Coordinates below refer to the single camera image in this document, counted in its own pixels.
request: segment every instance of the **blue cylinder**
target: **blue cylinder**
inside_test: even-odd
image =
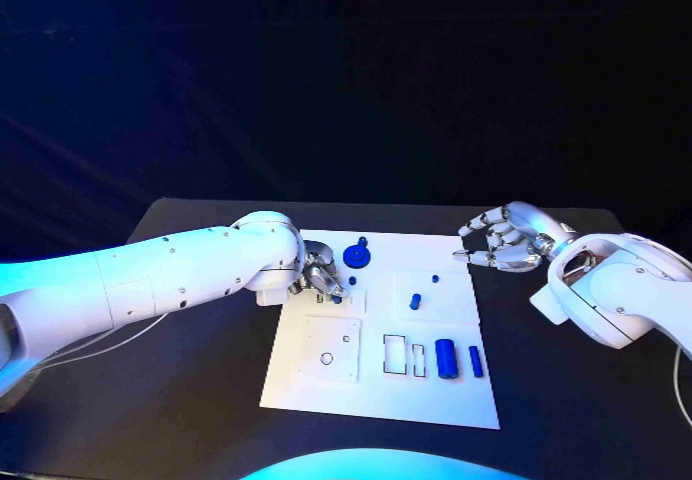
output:
[[[482,364],[479,363],[478,347],[468,347],[471,354],[472,376],[479,378],[482,376]]]
[[[410,310],[417,310],[420,306],[420,294],[413,293],[413,297],[410,298]]]
[[[456,354],[453,342],[442,338],[435,340],[436,375],[445,380],[458,378]]]

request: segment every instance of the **white board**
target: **white board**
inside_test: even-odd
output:
[[[301,235],[331,247],[338,281],[353,295],[338,305],[328,298],[318,303],[314,291],[289,297],[259,405],[498,429],[471,278],[451,256],[462,248],[458,237],[324,230],[302,230]],[[350,269],[342,250],[360,236],[371,260],[363,269]],[[420,295],[417,310],[409,307],[413,293]],[[384,335],[404,336],[404,374],[383,371]],[[453,341],[459,370],[453,380],[436,375],[440,338]],[[417,375],[425,366],[425,377],[413,376],[413,344],[423,347],[423,358],[416,347],[415,361]],[[472,375],[469,346],[479,351],[481,378]],[[321,361],[324,353],[331,354],[328,364]]]

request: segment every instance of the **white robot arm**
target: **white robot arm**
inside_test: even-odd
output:
[[[692,264],[635,235],[580,236],[536,207],[511,202],[458,233],[488,227],[488,251],[453,252],[465,263],[524,272],[550,261],[547,284],[530,303],[554,324],[570,319],[603,345],[622,348],[661,330],[692,358]]]
[[[35,262],[0,265],[0,396],[69,344],[234,293],[259,305],[317,288],[344,296],[331,250],[288,217],[255,212],[230,227]]]

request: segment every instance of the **table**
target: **table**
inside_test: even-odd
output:
[[[255,210],[285,213],[299,228],[453,235],[485,209],[161,199],[129,242],[227,225]],[[546,210],[579,231],[621,231],[605,210]],[[570,322],[554,326],[528,304],[544,267],[520,275],[471,267],[471,277],[500,431],[259,408],[279,307],[257,307],[242,291],[43,372],[0,417],[0,465],[103,479],[236,478],[308,453],[371,447],[530,478],[686,477],[673,343],[651,332],[616,351]]]

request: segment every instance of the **black backdrop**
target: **black backdrop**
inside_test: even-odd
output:
[[[0,256],[161,196],[601,207],[688,255],[681,11],[504,3],[1,0]]]

